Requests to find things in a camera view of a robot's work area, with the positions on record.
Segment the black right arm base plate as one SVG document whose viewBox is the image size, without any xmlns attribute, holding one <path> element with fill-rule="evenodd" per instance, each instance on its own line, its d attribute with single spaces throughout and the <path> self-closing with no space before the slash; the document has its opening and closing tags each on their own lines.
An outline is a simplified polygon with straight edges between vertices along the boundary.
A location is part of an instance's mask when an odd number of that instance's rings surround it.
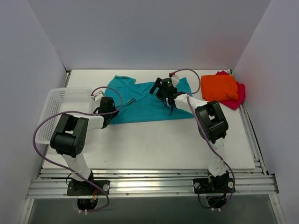
<svg viewBox="0 0 299 224">
<path fill-rule="evenodd" d="M 225 194 L 235 193 L 233 188 L 233 180 L 215 180 L 211 178 L 195 178 L 193 181 L 193 189 L 196 194 Z"/>
</svg>

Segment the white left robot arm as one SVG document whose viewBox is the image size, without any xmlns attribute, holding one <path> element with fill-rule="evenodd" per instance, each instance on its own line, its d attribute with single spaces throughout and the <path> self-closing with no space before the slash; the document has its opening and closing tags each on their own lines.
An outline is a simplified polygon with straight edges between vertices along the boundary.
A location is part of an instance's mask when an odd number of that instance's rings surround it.
<svg viewBox="0 0 299 224">
<path fill-rule="evenodd" d="M 78 183 L 78 191 L 88 196 L 94 191 L 92 171 L 83 155 L 86 135 L 89 130 L 106 128 L 118 112 L 112 97 L 102 97 L 96 115 L 74 116 L 62 114 L 50 139 L 55 149 L 72 170 L 72 180 Z"/>
</svg>

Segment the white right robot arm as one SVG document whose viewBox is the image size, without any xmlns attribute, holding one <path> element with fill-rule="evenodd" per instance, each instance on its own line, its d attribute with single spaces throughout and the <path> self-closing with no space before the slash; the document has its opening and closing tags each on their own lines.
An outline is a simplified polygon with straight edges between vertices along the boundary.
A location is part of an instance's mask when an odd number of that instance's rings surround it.
<svg viewBox="0 0 299 224">
<path fill-rule="evenodd" d="M 194 116 L 201 137 L 212 150 L 208 164 L 208 173 L 212 178 L 207 181 L 207 186 L 210 191 L 217 193 L 224 188 L 221 177 L 228 173 L 224 152 L 228 122 L 217 101 L 207 102 L 191 97 L 185 92 L 179 92 L 176 84 L 177 77 L 157 78 L 149 93 L 154 94 L 171 109 L 183 110 Z"/>
</svg>

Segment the teal t shirt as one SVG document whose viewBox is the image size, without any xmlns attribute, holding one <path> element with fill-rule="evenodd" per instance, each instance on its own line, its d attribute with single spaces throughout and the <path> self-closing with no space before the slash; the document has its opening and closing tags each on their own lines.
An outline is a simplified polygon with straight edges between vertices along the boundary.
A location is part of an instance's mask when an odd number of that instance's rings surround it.
<svg viewBox="0 0 299 224">
<path fill-rule="evenodd" d="M 112 89 L 105 90 L 105 96 L 112 97 L 115 106 L 120 105 L 122 97 L 122 107 L 118 115 L 112 119 L 112 125 L 162 121 L 172 119 L 189 119 L 193 115 L 183 110 L 175 109 L 171 111 L 165 107 L 163 102 L 154 95 L 149 94 L 149 90 L 154 82 L 137 84 L 131 77 L 114 76 L 108 84 Z"/>
</svg>

